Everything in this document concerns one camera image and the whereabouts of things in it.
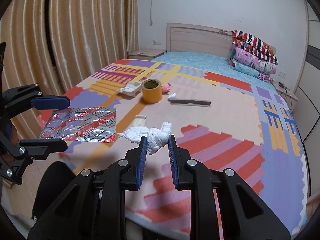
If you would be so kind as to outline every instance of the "wooden headboard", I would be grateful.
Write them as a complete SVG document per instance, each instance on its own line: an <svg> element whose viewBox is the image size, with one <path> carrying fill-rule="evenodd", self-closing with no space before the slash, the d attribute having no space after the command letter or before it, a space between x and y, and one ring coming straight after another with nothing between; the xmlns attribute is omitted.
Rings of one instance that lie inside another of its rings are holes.
<svg viewBox="0 0 320 240"><path fill-rule="evenodd" d="M167 52L192 51L228 57L232 42L231 31L181 23L167 25Z"/></svg>

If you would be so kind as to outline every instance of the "mattress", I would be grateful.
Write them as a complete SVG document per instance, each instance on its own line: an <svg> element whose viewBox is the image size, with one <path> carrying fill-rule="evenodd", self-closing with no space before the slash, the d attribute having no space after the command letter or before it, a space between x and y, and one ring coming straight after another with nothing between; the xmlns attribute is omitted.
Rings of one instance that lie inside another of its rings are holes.
<svg viewBox="0 0 320 240"><path fill-rule="evenodd" d="M286 102L271 85L230 69L224 58L174 54L180 55L177 64L159 57L164 62L123 59L106 66L66 93L70 107L116 108L117 133L130 127L136 115L146 116L149 128L172 123L179 147L210 169L233 168L292 235L299 232L306 223L307 165ZM182 64L186 59L181 55L192 56ZM141 94L128 98L117 92L128 81L148 78L169 82L177 98L210 100L211 107L173 106L168 94L156 104L145 104ZM39 117L42 126L50 114L44 111ZM113 143L72 141L60 156L78 174L85 168L104 170L137 146L125 138ZM174 188L168 146L147 156L141 189L126 191L125 205L126 217L136 224L171 239L190 239L190 192Z"/></svg>
<svg viewBox="0 0 320 240"><path fill-rule="evenodd" d="M225 57L198 52L167 52L164 55L153 59L153 61L209 70L211 72L259 86L268 91L276 91L275 87L267 82L231 69L228 64L228 59Z"/></svg>

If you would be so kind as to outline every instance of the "wall outlet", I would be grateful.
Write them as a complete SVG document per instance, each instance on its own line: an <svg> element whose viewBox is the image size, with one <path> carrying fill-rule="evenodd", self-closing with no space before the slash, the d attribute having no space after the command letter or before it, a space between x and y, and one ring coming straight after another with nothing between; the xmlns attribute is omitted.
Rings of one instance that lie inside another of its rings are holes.
<svg viewBox="0 0 320 240"><path fill-rule="evenodd" d="M152 42L152 45L155 46L155 45L162 45L162 42L161 41L156 41L156 40L151 40Z"/></svg>
<svg viewBox="0 0 320 240"><path fill-rule="evenodd" d="M283 71L279 70L279 72L277 74L278 74L278 76L284 78L284 72Z"/></svg>

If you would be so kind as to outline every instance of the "bedside table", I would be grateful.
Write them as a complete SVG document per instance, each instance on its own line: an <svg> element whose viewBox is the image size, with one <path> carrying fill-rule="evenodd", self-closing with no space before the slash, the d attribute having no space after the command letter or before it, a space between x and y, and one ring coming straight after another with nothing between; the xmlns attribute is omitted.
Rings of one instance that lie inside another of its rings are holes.
<svg viewBox="0 0 320 240"><path fill-rule="evenodd" d="M133 53L130 53L129 59L143 59L143 60L153 60L165 53L165 50L160 49L140 49Z"/></svg>
<svg viewBox="0 0 320 240"><path fill-rule="evenodd" d="M276 88L278 94L281 94L281 97L284 99L285 97L285 89L279 87L279 82L276 82L275 84L273 84L274 87ZM298 103L298 98L296 97L296 95L292 92L291 89L287 89L288 92L288 97L285 100L287 102L287 105L290 109L291 107L291 112L294 110L294 107L296 106L296 104Z"/></svg>

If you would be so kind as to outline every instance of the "crumpled tissue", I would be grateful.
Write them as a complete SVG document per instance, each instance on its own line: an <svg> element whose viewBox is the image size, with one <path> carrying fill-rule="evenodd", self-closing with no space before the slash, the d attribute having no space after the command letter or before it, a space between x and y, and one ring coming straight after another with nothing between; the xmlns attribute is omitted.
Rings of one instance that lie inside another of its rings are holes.
<svg viewBox="0 0 320 240"><path fill-rule="evenodd" d="M143 135L146 136L147 152L152 155L168 143L171 133L172 124L164 122L160 130L158 128L149 129L146 126L132 126L123 133L118 133L118 137L124 137L134 143L140 143L141 137Z"/></svg>

